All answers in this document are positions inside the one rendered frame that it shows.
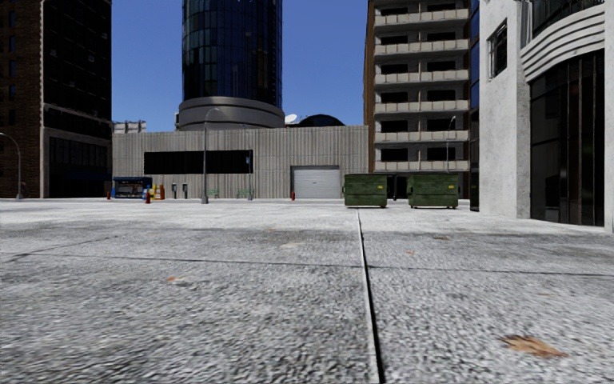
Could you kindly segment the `red brick building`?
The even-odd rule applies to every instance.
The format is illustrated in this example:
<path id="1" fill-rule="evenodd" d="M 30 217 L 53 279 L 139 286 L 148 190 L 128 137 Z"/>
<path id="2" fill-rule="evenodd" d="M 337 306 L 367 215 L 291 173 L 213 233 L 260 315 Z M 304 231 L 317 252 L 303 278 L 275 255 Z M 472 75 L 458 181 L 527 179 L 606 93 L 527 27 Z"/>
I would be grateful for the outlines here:
<path id="1" fill-rule="evenodd" d="M 0 132 L 25 198 L 110 189 L 111 16 L 111 0 L 0 0 Z M 0 136 L 0 198 L 17 193 Z"/>

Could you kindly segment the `blue booth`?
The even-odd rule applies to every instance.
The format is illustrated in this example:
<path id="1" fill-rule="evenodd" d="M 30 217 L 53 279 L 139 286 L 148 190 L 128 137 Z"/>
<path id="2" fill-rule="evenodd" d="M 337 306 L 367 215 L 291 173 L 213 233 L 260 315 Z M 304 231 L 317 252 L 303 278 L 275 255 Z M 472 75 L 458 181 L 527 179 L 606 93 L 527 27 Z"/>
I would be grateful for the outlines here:
<path id="1" fill-rule="evenodd" d="M 150 177 L 113 177 L 113 198 L 145 199 L 146 191 L 153 185 Z"/>

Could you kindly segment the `grey street lamp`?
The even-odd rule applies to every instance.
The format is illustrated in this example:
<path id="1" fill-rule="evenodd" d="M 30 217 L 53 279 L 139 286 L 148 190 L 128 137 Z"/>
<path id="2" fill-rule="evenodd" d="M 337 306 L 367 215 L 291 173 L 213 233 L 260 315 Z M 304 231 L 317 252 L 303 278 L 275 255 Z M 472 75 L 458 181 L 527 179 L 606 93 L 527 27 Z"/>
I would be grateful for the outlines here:
<path id="1" fill-rule="evenodd" d="M 205 120 L 203 122 L 203 164 L 202 164 L 202 168 L 203 168 L 203 183 L 202 183 L 202 195 L 201 195 L 201 204 L 208 204 L 209 203 L 209 197 L 208 197 L 208 193 L 207 193 L 207 137 L 208 137 L 208 132 L 207 132 L 207 128 L 208 128 L 208 124 L 209 124 L 209 116 L 213 113 L 213 112 L 218 112 L 220 109 L 215 106 L 213 108 L 211 108 L 206 116 L 205 116 Z"/>
<path id="2" fill-rule="evenodd" d="M 456 115 L 453 115 L 449 121 L 449 127 L 447 129 L 447 134 L 446 134 L 446 141 L 445 141 L 445 172 L 446 174 L 449 174 L 450 170 L 449 170 L 449 164 L 450 164 L 450 160 L 454 160 L 455 156 L 456 156 L 456 152 L 451 156 L 450 155 L 450 132 L 453 130 L 452 125 L 455 123 L 457 119 Z"/>
<path id="3" fill-rule="evenodd" d="M 16 147 L 17 156 L 18 156 L 18 193 L 16 199 L 21 201 L 23 199 L 22 196 L 22 156 L 18 143 L 8 134 L 0 132 L 0 136 L 6 137 L 13 142 Z"/>

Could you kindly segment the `green dumpster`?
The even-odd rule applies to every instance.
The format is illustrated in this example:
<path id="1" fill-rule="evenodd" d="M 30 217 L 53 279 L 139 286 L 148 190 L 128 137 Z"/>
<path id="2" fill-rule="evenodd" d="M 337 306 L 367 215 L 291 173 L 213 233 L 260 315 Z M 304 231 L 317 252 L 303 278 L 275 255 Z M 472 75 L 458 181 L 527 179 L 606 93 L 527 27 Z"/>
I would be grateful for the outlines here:
<path id="1" fill-rule="evenodd" d="M 385 174 L 346 174 L 344 176 L 346 206 L 387 206 L 387 176 Z"/>
<path id="2" fill-rule="evenodd" d="M 443 206 L 455 209 L 458 206 L 458 174 L 412 174 L 407 180 L 407 196 L 412 208 Z"/>

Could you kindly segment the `glass tower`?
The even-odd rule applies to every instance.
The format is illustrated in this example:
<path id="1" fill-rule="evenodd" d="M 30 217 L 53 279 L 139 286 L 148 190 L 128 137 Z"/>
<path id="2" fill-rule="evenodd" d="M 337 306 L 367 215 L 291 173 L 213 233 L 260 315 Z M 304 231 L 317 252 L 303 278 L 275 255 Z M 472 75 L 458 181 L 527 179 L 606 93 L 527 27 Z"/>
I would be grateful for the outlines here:
<path id="1" fill-rule="evenodd" d="M 283 0 L 183 0 L 178 131 L 285 126 Z"/>

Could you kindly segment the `grey ribbed concrete building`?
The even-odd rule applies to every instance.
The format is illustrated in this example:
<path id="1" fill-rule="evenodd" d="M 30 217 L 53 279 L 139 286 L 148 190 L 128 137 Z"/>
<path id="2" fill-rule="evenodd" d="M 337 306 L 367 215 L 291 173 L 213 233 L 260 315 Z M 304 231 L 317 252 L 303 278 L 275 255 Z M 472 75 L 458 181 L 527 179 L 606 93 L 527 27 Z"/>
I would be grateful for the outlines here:
<path id="1" fill-rule="evenodd" d="M 253 150 L 255 198 L 339 198 L 346 174 L 369 171 L 366 126 L 207 130 L 207 193 L 210 198 L 248 194 L 246 156 Z M 203 132 L 114 134 L 113 177 L 150 177 L 167 197 L 201 198 Z"/>

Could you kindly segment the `concrete building with balconies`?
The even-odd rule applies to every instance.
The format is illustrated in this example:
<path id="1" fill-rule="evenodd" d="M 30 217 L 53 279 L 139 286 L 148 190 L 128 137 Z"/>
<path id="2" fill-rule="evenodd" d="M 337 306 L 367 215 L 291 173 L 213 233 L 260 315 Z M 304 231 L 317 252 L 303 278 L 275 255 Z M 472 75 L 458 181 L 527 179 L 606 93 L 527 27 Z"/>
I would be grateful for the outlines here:
<path id="1" fill-rule="evenodd" d="M 363 74 L 369 172 L 388 175 L 389 197 L 405 198 L 412 174 L 458 174 L 469 184 L 469 0 L 368 0 Z"/>

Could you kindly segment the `pale concrete building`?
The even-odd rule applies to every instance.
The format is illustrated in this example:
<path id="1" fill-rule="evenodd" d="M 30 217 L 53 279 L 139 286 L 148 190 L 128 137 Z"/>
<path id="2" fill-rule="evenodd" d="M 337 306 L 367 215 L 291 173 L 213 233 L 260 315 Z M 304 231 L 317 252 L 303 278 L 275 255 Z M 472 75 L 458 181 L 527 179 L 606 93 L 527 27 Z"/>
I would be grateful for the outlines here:
<path id="1" fill-rule="evenodd" d="M 478 208 L 614 234 L 614 0 L 472 0 Z"/>

